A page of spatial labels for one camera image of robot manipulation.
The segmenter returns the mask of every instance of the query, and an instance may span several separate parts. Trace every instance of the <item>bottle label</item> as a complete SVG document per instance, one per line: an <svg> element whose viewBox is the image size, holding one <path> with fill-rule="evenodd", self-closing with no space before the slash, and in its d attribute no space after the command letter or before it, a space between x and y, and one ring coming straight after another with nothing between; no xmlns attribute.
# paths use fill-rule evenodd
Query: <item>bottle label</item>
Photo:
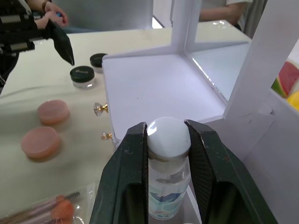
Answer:
<svg viewBox="0 0 299 224"><path fill-rule="evenodd" d="M149 213L160 220L174 217L181 206L187 187L188 182L184 189L171 189L169 186L157 189L149 185Z"/></svg>

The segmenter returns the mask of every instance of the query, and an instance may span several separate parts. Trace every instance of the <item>white bottle cap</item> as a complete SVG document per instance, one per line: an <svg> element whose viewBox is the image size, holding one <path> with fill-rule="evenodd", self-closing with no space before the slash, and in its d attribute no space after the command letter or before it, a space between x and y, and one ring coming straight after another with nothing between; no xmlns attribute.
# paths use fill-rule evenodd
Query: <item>white bottle cap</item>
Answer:
<svg viewBox="0 0 299 224"><path fill-rule="evenodd" d="M147 133L149 149L156 159L176 160L188 155L191 140L188 127L182 120L158 118L148 126Z"/></svg>

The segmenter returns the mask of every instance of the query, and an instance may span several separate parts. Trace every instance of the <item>plastic bottle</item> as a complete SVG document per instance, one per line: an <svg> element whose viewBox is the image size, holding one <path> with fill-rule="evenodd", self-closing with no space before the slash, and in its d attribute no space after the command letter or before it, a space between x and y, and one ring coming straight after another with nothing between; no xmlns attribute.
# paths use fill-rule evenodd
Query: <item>plastic bottle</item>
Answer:
<svg viewBox="0 0 299 224"><path fill-rule="evenodd" d="M190 135L187 125L172 117L154 120L147 133L149 214L167 220L179 211L191 179L188 160Z"/></svg>

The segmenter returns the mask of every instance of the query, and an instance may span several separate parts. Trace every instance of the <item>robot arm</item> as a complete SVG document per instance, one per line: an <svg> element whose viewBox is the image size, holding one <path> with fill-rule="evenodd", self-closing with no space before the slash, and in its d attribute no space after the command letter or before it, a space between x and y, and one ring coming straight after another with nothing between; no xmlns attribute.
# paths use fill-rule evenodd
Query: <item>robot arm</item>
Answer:
<svg viewBox="0 0 299 224"><path fill-rule="evenodd" d="M38 29L24 0L0 1L0 54L33 50L33 41L49 38L53 39L59 55L74 65L70 39L56 23L50 20L45 29Z"/></svg>

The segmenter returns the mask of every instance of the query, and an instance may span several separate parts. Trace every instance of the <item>white table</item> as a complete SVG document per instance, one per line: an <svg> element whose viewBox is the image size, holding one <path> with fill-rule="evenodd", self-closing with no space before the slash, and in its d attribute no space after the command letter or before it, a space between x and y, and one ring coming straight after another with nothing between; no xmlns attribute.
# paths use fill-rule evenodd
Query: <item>white table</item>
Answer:
<svg viewBox="0 0 299 224"><path fill-rule="evenodd" d="M200 23L197 39L248 40L227 23L215 24ZM95 53L120 53L169 44L171 29L73 34L70 39L76 66L80 66L89 65L89 57ZM92 182L98 184L113 154L112 142L100 139L103 131L111 132L108 115L93 114L94 102L106 102L103 75L96 74L96 88L83 91L72 85L71 69L55 51L52 41L41 41L35 51L20 55L8 78L0 97L0 212ZM60 154L38 163L24 155L20 141L27 131L40 126L36 109L49 99L65 100L71 109L71 119L55 126L63 140Z"/></svg>

